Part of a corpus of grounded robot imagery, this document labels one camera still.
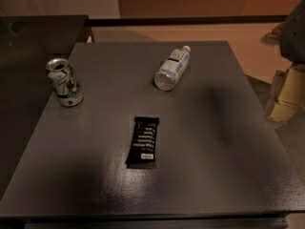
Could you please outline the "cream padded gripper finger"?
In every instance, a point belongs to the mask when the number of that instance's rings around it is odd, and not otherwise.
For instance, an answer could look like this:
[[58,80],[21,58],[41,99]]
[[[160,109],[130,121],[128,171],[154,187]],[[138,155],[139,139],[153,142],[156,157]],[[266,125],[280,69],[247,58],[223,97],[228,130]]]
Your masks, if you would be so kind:
[[267,118],[273,122],[285,123],[305,103],[305,65],[292,64],[283,71],[276,71],[271,98],[266,106]]

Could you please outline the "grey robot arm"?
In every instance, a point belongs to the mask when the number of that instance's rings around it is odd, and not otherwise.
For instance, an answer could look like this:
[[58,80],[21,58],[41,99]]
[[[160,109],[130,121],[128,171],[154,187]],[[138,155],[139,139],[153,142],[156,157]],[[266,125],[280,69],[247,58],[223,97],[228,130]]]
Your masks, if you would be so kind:
[[283,23],[266,33],[261,43],[278,45],[281,56],[292,63],[285,72],[275,72],[265,108],[269,121],[286,123],[305,104],[305,0]]

